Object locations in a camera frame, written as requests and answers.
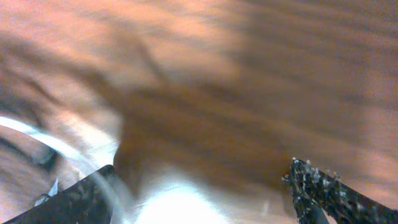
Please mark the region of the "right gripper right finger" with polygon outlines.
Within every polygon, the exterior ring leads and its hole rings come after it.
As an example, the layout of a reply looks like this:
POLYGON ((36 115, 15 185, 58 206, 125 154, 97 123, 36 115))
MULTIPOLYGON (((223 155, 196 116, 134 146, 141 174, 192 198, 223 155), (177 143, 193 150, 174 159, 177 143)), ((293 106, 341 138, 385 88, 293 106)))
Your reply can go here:
POLYGON ((297 221, 338 224, 395 224, 397 210, 386 207, 342 183, 340 175, 330 176, 318 168, 293 158, 282 180, 289 185, 297 221))

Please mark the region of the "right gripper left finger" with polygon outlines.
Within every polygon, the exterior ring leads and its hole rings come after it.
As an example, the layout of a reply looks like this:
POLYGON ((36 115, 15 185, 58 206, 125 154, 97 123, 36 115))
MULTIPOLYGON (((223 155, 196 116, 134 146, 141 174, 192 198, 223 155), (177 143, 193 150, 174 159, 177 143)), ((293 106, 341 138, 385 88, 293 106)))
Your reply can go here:
POLYGON ((102 186, 115 176, 114 167, 106 165, 4 224, 110 224, 113 206, 102 186))

